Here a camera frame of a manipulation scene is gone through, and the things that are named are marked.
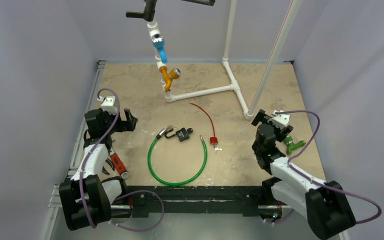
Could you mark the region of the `green cable lock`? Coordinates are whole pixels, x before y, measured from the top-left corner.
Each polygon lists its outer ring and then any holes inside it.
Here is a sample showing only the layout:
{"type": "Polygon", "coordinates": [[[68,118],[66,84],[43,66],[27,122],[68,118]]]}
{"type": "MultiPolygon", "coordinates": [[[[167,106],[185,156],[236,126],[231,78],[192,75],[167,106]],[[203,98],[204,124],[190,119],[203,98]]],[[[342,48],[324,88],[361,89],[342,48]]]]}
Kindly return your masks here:
{"type": "Polygon", "coordinates": [[[148,167],[148,170],[149,170],[150,174],[152,175],[152,177],[156,181],[158,181],[159,183],[161,183],[161,184],[163,184],[165,186],[169,186],[169,187],[185,186],[185,185],[190,184],[193,181],[195,181],[198,177],[201,176],[201,174],[205,170],[205,168],[207,166],[207,162],[208,162],[208,147],[207,147],[207,144],[205,143],[203,136],[200,135],[199,138],[200,138],[200,142],[201,142],[202,149],[203,149],[203,162],[202,162],[202,165],[201,165],[200,169],[197,171],[197,173],[195,173],[191,178],[189,178],[187,180],[184,180],[184,181],[180,181],[180,182],[166,181],[166,180],[163,180],[162,178],[160,178],[156,174],[156,172],[154,171],[154,169],[152,167],[152,154],[153,154],[153,150],[154,150],[155,146],[157,145],[157,142],[162,138],[162,136],[166,133],[166,131],[167,131],[166,128],[163,128],[155,136],[155,138],[153,139],[152,143],[149,146],[149,149],[148,149],[148,152],[147,152],[147,167],[148,167]]]}

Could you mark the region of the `black padlock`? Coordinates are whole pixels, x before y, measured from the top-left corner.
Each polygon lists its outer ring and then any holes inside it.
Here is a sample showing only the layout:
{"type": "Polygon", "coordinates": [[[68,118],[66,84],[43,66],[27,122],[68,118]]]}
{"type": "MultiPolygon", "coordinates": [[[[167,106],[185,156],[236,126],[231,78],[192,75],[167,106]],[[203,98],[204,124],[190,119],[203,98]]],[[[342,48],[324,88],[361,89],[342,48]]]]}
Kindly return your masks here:
{"type": "Polygon", "coordinates": [[[183,127],[183,128],[181,128],[181,129],[177,130],[177,131],[176,131],[174,134],[172,134],[172,135],[168,135],[168,134],[171,133],[171,132],[173,132],[174,129],[173,129],[173,130],[166,131],[165,134],[164,134],[164,137],[165,137],[166,139],[171,139],[171,138],[177,137],[178,140],[179,140],[180,142],[183,142],[183,141],[188,140],[188,139],[190,138],[190,134],[187,133],[187,129],[189,129],[189,128],[185,128],[185,127],[183,127]]]}

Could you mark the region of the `red cable lock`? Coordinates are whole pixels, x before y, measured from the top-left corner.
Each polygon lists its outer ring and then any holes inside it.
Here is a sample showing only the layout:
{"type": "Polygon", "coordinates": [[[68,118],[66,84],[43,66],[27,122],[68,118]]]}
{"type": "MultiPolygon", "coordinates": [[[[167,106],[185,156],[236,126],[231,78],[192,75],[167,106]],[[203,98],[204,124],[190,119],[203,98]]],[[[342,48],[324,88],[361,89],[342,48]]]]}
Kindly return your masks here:
{"type": "Polygon", "coordinates": [[[214,149],[217,148],[218,145],[219,145],[219,141],[218,141],[218,138],[217,138],[217,135],[216,135],[216,130],[215,130],[215,125],[214,125],[213,119],[208,114],[208,112],[204,108],[199,106],[198,104],[193,103],[193,102],[190,102],[189,104],[191,104],[191,105],[197,107],[198,109],[200,109],[207,116],[207,118],[209,119],[209,122],[211,124],[211,130],[212,130],[212,136],[209,138],[209,142],[213,146],[214,149]]]}

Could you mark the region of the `small silver key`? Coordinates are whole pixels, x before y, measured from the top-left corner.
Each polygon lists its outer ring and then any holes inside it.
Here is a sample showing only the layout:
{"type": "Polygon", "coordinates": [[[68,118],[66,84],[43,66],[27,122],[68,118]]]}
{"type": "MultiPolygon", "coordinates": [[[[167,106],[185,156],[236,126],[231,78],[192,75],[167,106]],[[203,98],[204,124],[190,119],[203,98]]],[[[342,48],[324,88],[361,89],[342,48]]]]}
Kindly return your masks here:
{"type": "Polygon", "coordinates": [[[214,148],[214,151],[215,151],[216,154],[222,150],[222,149],[221,149],[220,147],[218,147],[217,145],[214,145],[213,148],[214,148]]]}

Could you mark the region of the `silver key bunch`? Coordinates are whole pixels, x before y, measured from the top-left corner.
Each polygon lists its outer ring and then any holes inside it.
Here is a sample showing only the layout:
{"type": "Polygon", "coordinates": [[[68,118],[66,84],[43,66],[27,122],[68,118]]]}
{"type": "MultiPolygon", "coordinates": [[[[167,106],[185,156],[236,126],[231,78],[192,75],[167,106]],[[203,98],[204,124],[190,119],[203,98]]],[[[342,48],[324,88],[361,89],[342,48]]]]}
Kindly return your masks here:
{"type": "Polygon", "coordinates": [[[167,131],[177,130],[177,129],[178,129],[178,128],[175,127],[175,126],[173,126],[173,125],[169,125],[169,126],[166,128],[167,131]]]}

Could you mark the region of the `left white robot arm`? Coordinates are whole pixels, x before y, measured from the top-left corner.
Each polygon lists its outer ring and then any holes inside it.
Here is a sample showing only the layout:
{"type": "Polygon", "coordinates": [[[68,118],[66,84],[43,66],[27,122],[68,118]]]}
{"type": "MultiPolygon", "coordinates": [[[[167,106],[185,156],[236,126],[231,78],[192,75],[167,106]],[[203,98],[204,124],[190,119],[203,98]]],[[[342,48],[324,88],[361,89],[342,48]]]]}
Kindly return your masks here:
{"type": "Polygon", "coordinates": [[[66,225],[74,231],[109,221],[111,203],[126,203],[129,191],[121,176],[101,180],[99,174],[110,159],[113,133],[133,132],[138,119],[125,108],[126,119],[102,108],[85,113],[84,156],[76,173],[58,188],[66,225]]]}

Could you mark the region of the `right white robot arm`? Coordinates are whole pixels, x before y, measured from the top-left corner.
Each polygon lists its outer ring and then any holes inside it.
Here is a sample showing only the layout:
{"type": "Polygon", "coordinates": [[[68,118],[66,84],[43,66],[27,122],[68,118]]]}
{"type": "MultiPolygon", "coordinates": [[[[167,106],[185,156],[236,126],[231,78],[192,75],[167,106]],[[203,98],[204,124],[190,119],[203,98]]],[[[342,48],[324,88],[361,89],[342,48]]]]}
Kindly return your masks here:
{"type": "Polygon", "coordinates": [[[257,127],[252,150],[261,169],[272,177],[263,183],[260,196],[268,204],[275,201],[302,215],[320,240],[349,240],[349,229],[357,223],[342,186],[314,177],[291,162],[277,142],[285,140],[293,127],[283,110],[272,115],[263,109],[251,124],[257,127]]]}

